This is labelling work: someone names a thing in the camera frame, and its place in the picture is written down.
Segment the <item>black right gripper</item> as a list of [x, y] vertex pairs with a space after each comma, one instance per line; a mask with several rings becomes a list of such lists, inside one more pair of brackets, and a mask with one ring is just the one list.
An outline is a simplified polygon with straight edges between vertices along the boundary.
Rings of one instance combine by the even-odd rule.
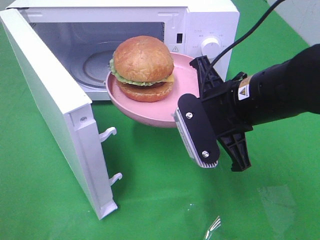
[[236, 110], [236, 97], [241, 77], [224, 82], [216, 70], [210, 67], [206, 56], [193, 59], [190, 63], [197, 72], [199, 95], [204, 111], [210, 121], [216, 139], [232, 160], [231, 170], [242, 172], [251, 166], [248, 155], [246, 132], [253, 126], [241, 119]]

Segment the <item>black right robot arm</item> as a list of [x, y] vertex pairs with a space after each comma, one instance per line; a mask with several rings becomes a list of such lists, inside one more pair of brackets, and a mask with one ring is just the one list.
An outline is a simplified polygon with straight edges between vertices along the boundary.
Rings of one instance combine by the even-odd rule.
[[245, 133], [255, 125], [320, 112], [320, 46], [306, 48], [292, 59], [254, 75], [240, 72], [222, 81], [207, 57], [197, 57], [200, 96], [183, 95], [178, 110], [186, 125], [191, 157], [203, 168], [218, 164], [220, 148], [232, 159], [232, 171], [251, 166]]

